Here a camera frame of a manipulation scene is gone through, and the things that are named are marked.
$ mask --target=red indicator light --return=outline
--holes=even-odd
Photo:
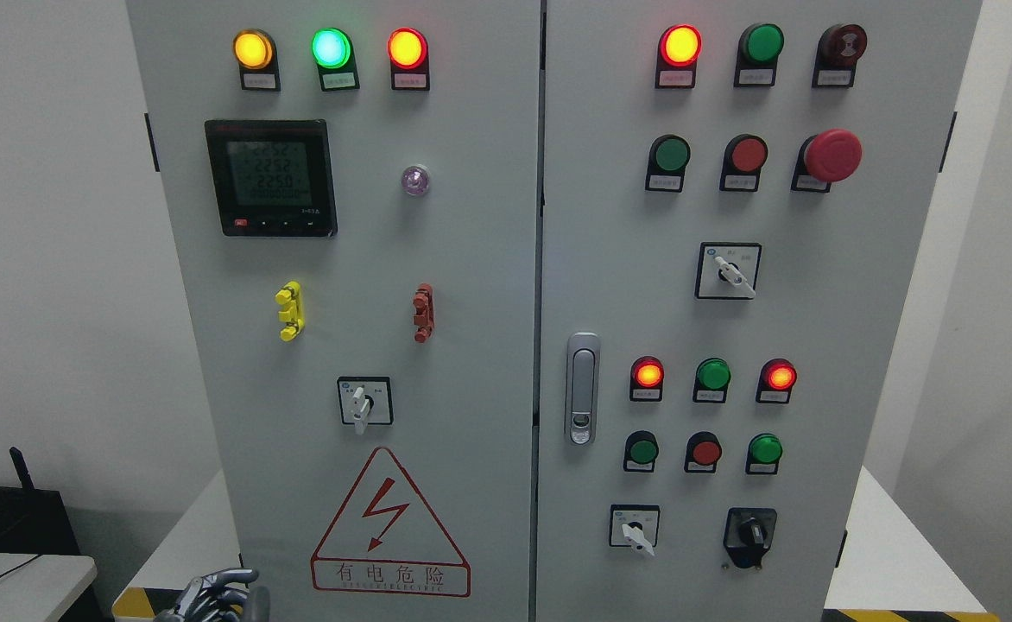
[[[387,53],[399,68],[416,68],[426,62],[428,45],[422,32],[412,27],[400,27],[387,39]]]
[[[672,67],[687,67],[698,60],[702,34],[691,24],[673,25],[660,38],[660,56]]]
[[[663,382],[663,365],[655,358],[645,358],[632,367],[632,379],[640,386],[652,388]]]
[[[790,363],[774,363],[763,371],[763,381],[774,390],[789,390],[797,381],[797,371]]]

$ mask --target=green indicator light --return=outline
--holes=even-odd
[[[751,445],[748,446],[748,453],[751,453],[752,461],[756,463],[771,465],[777,463],[782,457],[782,442],[774,434],[760,434],[752,438]]]
[[[709,390],[723,389],[732,377],[728,363],[720,358],[704,359],[698,366],[698,382]]]
[[[656,165],[664,170],[679,170],[691,159],[691,150],[679,139],[667,139],[656,149]]]
[[[341,68],[352,56],[352,43],[348,36],[336,27],[326,27],[314,32],[314,42],[310,45],[314,60],[323,68]]]
[[[744,56],[752,63],[767,64],[777,59],[782,45],[782,28],[775,24],[755,24],[744,31]]]
[[[628,448],[628,457],[634,463],[640,465],[647,465],[656,460],[659,453],[660,448],[656,447],[656,443],[652,441],[637,441],[632,443],[632,447]]]

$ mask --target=black device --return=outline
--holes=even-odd
[[[222,233],[330,237],[337,233],[329,135],[323,119],[204,123]]]
[[[33,487],[26,461],[9,449],[20,487],[0,485],[0,554],[79,555],[61,493]],[[100,622],[102,614],[91,588],[73,603],[62,622]]]

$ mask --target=warning sign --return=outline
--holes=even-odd
[[[395,453],[376,447],[310,558],[316,590],[468,598],[472,567]]]

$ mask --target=white table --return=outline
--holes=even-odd
[[[0,574],[33,555],[0,554]],[[41,555],[0,579],[0,622],[57,622],[96,576],[83,555]]]
[[[237,565],[238,532],[220,471],[130,587],[182,590],[191,576]],[[986,611],[865,468],[848,518],[848,543],[825,608]]]

